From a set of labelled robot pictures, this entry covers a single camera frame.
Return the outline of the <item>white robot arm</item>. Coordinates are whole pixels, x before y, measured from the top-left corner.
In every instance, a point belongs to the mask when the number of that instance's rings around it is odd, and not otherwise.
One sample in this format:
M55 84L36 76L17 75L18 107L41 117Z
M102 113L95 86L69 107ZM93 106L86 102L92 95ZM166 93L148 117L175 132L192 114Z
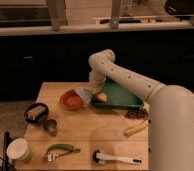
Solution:
M116 65L110 49L92 54L89 65L92 87L111 78L149 104L149 171L194 171L194 94Z

